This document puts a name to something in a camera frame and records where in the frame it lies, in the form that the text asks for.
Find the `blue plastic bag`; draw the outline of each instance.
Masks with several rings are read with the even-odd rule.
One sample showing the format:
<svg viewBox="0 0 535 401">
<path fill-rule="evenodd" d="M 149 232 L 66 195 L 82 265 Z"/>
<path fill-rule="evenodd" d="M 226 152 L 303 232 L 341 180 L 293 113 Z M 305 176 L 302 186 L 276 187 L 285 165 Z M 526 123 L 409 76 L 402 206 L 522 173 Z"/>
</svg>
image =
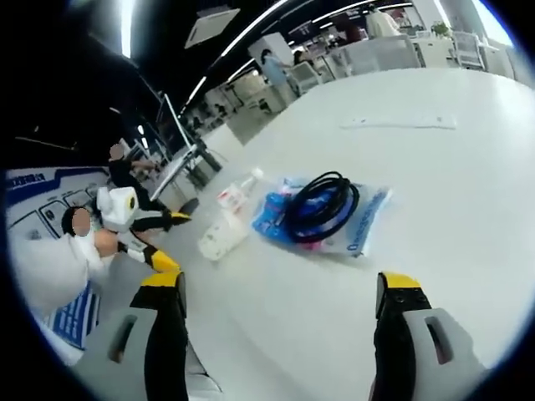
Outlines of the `blue plastic bag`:
<svg viewBox="0 0 535 401">
<path fill-rule="evenodd" d="M 386 187 L 376 188 L 369 185 L 356 184 L 359 191 L 359 204 L 354 214 L 347 223 L 332 236 L 318 242 L 308 244 L 296 244 L 284 230 L 283 218 L 286 204 L 302 189 L 310 180 L 297 178 L 286 178 L 282 184 L 273 192 L 267 193 L 258 212 L 253 218 L 252 227 L 262 236 L 270 240 L 280 242 L 287 246 L 297 246 L 301 249 L 316 251 L 320 253 L 333 253 L 357 257 L 365 252 L 368 235 L 375 220 L 377 212 L 381 206 L 390 198 L 390 189 Z M 308 214 L 315 210 L 329 199 L 329 191 L 307 201 L 303 208 L 303 213 Z M 325 231 L 334 226 L 347 215 L 347 210 L 351 204 L 348 198 L 346 206 L 338 216 L 328 223 L 316 227 L 303 234 L 314 234 L 317 231 Z"/>
</svg>

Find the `person's arm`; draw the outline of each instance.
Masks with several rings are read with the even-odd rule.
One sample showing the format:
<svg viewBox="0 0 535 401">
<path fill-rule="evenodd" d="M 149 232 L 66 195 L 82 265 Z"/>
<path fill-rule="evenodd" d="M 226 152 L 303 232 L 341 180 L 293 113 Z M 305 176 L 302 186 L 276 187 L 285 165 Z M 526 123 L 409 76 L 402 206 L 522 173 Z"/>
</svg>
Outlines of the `person's arm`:
<svg viewBox="0 0 535 401">
<path fill-rule="evenodd" d="M 281 60 L 279 60 L 276 57 L 272 57 L 272 59 L 275 60 L 275 64 L 278 65 L 281 69 L 290 69 L 292 67 L 291 65 L 287 65 L 283 63 Z"/>
<path fill-rule="evenodd" d="M 157 166 L 152 161 L 148 160 L 134 160 L 132 161 L 132 167 L 139 167 L 140 169 L 153 170 Z"/>
</svg>

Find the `white table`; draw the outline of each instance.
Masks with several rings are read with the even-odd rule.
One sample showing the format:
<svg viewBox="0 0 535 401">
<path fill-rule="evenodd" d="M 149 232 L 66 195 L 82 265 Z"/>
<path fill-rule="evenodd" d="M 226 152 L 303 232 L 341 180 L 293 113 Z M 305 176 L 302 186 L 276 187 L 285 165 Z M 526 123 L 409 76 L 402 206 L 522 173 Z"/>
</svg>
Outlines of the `white table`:
<svg viewBox="0 0 535 401">
<path fill-rule="evenodd" d="M 503 77 L 393 70 L 319 86 L 251 140 L 164 245 L 186 272 L 191 342 L 228 399 L 367 399 L 381 270 L 417 278 L 472 335 L 481 362 L 497 363 L 535 293 L 534 110 L 533 91 Z M 458 126 L 339 128 L 378 113 L 451 113 Z M 252 234 L 219 263 L 203 259 L 207 205 L 253 166 L 391 185 L 370 255 L 302 257 Z"/>
</svg>

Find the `black clothing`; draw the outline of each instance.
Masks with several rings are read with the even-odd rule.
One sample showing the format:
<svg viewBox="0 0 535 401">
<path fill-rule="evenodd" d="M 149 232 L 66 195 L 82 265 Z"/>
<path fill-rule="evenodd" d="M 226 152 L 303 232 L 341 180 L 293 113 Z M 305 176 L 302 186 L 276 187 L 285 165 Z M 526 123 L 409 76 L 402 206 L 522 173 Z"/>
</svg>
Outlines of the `black clothing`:
<svg viewBox="0 0 535 401">
<path fill-rule="evenodd" d="M 149 192 L 130 174 L 132 162 L 128 160 L 112 160 L 109 163 L 111 181 L 117 188 L 131 186 L 135 190 L 140 208 L 144 211 L 165 211 L 167 208 L 160 202 L 150 201 Z"/>
<path fill-rule="evenodd" d="M 131 174 L 132 162 L 128 160 L 112 160 L 109 164 L 111 180 L 117 188 L 125 188 L 133 186 L 136 189 L 141 187 L 141 184 Z"/>
</svg>

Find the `blue and white poster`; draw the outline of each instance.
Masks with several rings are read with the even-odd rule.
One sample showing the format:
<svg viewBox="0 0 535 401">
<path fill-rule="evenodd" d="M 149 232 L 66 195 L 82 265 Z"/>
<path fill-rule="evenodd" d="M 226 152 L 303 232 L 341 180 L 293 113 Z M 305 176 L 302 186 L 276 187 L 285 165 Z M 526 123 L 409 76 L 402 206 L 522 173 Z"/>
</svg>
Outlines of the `blue and white poster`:
<svg viewBox="0 0 535 401">
<path fill-rule="evenodd" d="M 59 238 L 61 219 L 69 206 L 91 209 L 93 197 L 105 186 L 108 172 L 100 167 L 42 168 L 8 171 L 8 230 L 29 240 Z M 85 337 L 96 326 L 99 297 L 88 285 L 69 305 L 44 319 L 65 342 L 84 349 Z"/>
</svg>

